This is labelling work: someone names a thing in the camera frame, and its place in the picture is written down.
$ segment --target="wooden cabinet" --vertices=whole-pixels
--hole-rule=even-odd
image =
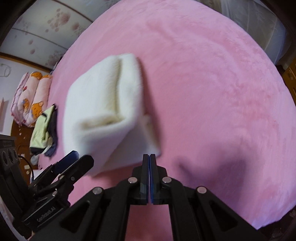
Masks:
[[[296,58],[283,74],[283,80],[288,87],[296,105]]]

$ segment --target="metal rivet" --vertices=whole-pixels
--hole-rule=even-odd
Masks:
[[[163,178],[164,183],[170,183],[171,181],[172,181],[172,179],[170,177],[164,177]]]
[[[207,189],[205,187],[198,187],[197,191],[201,194],[205,194],[207,192]]]
[[[96,194],[96,195],[102,193],[102,191],[103,190],[100,187],[96,187],[96,188],[93,189],[93,193]]]
[[[137,181],[138,181],[138,179],[137,179],[136,177],[130,177],[130,178],[128,179],[128,182],[129,182],[130,184],[136,183]]]

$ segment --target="pillow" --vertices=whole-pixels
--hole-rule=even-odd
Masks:
[[[40,72],[23,75],[10,108],[10,113],[17,124],[34,126],[38,116],[47,107],[51,79],[51,75],[42,76]]]

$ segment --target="small object on floor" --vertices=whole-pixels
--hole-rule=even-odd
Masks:
[[[38,161],[39,161],[39,155],[33,155],[31,157],[31,163],[32,163],[32,165],[34,165],[34,166],[38,165]]]

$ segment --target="wooden trim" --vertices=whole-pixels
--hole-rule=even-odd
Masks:
[[[10,55],[10,54],[6,54],[6,53],[1,53],[0,52],[0,58],[11,60],[11,61],[14,61],[14,62],[18,62],[20,64],[24,64],[24,65],[30,66],[32,68],[41,70],[41,71],[46,72],[46,73],[50,73],[51,72],[51,69],[50,68],[44,67],[42,65],[33,63],[31,61],[28,61],[28,60],[25,60],[23,58],[19,58],[19,57]]]

